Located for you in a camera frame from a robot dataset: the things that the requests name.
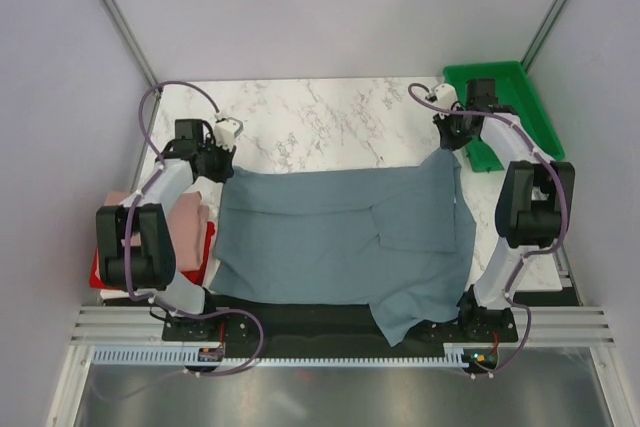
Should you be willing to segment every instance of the pink cloth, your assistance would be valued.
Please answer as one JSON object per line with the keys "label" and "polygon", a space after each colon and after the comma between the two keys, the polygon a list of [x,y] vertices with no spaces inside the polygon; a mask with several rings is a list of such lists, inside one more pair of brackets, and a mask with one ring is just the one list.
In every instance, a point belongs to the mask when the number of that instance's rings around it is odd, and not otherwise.
{"label": "pink cloth", "polygon": [[[109,192],[104,205],[118,205],[129,197],[126,192]],[[167,225],[180,272],[200,269],[206,241],[209,207],[200,205],[200,192],[182,194],[169,212]],[[140,235],[131,238],[131,245],[140,245]]]}

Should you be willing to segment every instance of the metal frame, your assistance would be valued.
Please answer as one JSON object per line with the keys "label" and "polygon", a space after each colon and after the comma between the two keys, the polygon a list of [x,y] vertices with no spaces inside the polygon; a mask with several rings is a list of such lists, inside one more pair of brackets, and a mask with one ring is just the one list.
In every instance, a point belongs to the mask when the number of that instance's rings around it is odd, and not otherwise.
{"label": "metal frame", "polygon": [[551,3],[551,6],[549,7],[549,10],[545,14],[544,19],[542,19],[542,23],[540,24],[540,26],[538,27],[538,30],[533,36],[533,40],[529,44],[527,51],[522,57],[522,61],[521,61],[522,66],[524,67],[524,70],[526,70],[527,72],[529,71],[529,69],[531,68],[531,65],[533,65],[534,60],[542,50],[542,47],[547,41],[547,38],[549,37],[551,30],[556,25],[556,22],[558,21],[560,14],[562,14],[564,8],[567,6],[568,1],[569,0],[553,0],[553,2]]}
{"label": "metal frame", "polygon": [[136,40],[135,35],[133,35],[133,31],[131,30],[131,27],[129,27],[127,19],[124,17],[124,14],[116,0],[100,0],[100,3],[105,8],[107,15],[118,31],[118,34],[127,47],[127,50],[131,53],[140,73],[147,80],[147,83],[149,85],[157,84],[158,79],[149,64],[149,61],[144,55],[140,44]]}
{"label": "metal frame", "polygon": [[[616,427],[640,425],[632,407],[629,390],[620,370],[620,361],[613,335],[605,314],[598,307],[534,307],[530,340],[525,348],[587,347],[593,356],[600,385]],[[514,312],[520,331],[526,323],[523,311]],[[163,353],[189,354],[194,347],[215,348],[217,342],[184,343],[162,340],[163,324],[149,316],[148,307],[82,307],[71,338],[60,382],[54,397],[47,427],[73,426],[78,415],[82,393],[88,381],[89,368],[105,362],[104,352],[126,351],[139,355],[136,365],[175,365],[175,358]],[[516,344],[504,344],[505,347]],[[308,359],[272,359],[258,364],[288,367],[459,367],[461,348],[489,347],[489,344],[445,344],[445,359],[358,359],[356,361],[319,360],[311,365]],[[159,355],[155,362],[149,353]],[[119,357],[121,364],[131,364],[127,356]],[[244,359],[231,359],[235,365]]]}

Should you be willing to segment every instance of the white wall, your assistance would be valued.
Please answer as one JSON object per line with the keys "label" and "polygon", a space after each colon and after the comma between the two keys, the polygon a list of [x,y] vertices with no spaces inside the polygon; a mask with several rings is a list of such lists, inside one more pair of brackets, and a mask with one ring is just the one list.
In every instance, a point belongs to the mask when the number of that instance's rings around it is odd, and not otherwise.
{"label": "white wall", "polygon": [[640,0],[571,0],[532,69],[576,167],[567,249],[640,394]]}
{"label": "white wall", "polygon": [[160,78],[439,74],[520,60],[552,0],[118,0]]}
{"label": "white wall", "polygon": [[0,0],[0,425],[42,425],[145,85],[98,0]]}

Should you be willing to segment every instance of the metal floor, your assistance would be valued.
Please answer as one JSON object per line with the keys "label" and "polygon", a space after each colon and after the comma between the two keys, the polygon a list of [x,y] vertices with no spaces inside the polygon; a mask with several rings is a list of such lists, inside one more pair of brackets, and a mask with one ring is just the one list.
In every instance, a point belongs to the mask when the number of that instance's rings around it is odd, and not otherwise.
{"label": "metal floor", "polygon": [[[510,353],[501,349],[505,357]],[[118,395],[175,367],[91,369],[100,391]],[[84,419],[76,425],[90,427],[612,425],[588,350],[578,349],[527,349],[493,380],[414,368],[262,367],[219,379],[181,375],[115,404],[85,392],[79,412]]]}

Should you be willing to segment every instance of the red object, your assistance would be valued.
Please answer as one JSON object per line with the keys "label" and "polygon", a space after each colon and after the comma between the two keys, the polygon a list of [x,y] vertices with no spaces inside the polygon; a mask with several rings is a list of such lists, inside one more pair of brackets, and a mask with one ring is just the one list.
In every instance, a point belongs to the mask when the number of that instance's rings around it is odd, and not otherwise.
{"label": "red object", "polygon": [[[207,222],[207,232],[204,239],[204,252],[202,254],[202,264],[198,270],[191,270],[189,272],[182,272],[184,276],[196,285],[202,285],[204,281],[204,274],[207,271],[207,263],[209,261],[209,252],[211,250],[211,240],[213,234],[216,233],[216,226],[213,222]],[[91,273],[89,274],[89,286],[94,289],[105,290],[120,290],[115,287],[108,287],[102,283],[102,280],[98,277],[98,249],[93,254],[93,264],[91,264]]]}
{"label": "red object", "polygon": [[498,351],[498,346],[500,345],[500,337],[498,337],[498,333],[493,331],[493,349],[489,352],[489,355],[493,355]]}

